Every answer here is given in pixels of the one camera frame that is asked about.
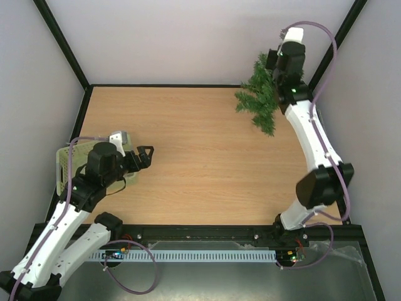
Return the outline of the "small green christmas tree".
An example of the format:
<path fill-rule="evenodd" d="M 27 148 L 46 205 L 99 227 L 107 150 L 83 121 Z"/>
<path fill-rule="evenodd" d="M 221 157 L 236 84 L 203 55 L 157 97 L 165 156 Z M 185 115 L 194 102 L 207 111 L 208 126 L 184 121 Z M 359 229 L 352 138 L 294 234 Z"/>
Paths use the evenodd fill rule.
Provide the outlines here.
<path fill-rule="evenodd" d="M 272 71 L 266 69 L 267 53 L 258 54 L 253 65 L 253 74 L 241 83 L 234 94 L 237 99 L 236 112 L 252 114 L 252 123 L 264 134 L 273 137 L 276 130 L 275 112 L 278 104 L 273 95 Z"/>

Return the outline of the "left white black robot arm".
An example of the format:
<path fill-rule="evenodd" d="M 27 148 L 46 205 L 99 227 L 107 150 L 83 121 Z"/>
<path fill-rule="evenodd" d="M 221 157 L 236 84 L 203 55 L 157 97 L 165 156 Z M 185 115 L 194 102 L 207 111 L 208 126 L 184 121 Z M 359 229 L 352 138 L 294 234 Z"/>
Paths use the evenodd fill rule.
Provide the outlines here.
<path fill-rule="evenodd" d="M 57 300 L 66 281 L 97 249 L 121 243 L 123 222 L 110 213 L 99 214 L 72 245 L 68 242 L 107 189 L 126 174 L 150 167 L 154 147 L 141 145 L 124 151 L 112 141 L 96 143 L 86 164 L 68 172 L 68 182 L 52 218 L 24 258 L 1 272 L 1 288 L 10 300 Z"/>

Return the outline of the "light green plastic basket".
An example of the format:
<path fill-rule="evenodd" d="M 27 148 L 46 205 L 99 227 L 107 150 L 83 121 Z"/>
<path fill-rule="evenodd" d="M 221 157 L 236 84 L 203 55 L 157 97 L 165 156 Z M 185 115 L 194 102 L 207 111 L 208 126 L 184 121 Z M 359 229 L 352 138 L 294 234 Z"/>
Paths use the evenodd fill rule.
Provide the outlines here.
<path fill-rule="evenodd" d="M 96 140 L 88 140 L 77 143 L 72 151 L 72 175 L 76 170 L 86 164 L 87 155 L 97 143 Z M 56 153 L 56 193 L 61 196 L 68 183 L 68 151 L 69 147 L 59 149 Z M 127 187 L 137 182 L 137 173 L 130 173 L 124 176 Z"/>

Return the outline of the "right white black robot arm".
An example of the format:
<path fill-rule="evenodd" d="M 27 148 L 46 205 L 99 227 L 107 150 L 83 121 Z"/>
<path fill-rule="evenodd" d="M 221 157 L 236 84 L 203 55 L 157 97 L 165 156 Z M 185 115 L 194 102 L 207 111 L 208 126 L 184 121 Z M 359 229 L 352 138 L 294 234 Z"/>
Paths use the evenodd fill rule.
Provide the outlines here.
<path fill-rule="evenodd" d="M 308 173 L 296 184 L 296 199 L 277 215 L 273 238 L 279 245 L 288 245 L 295 230 L 333 203 L 344 200 L 345 213 L 350 214 L 348 185 L 354 175 L 350 163 L 344 163 L 330 144 L 317 115 L 308 85 L 301 79 L 305 62 L 305 46 L 285 41 L 277 50 L 270 50 L 266 68 L 273 74 L 274 100 L 291 124 L 306 159 Z"/>

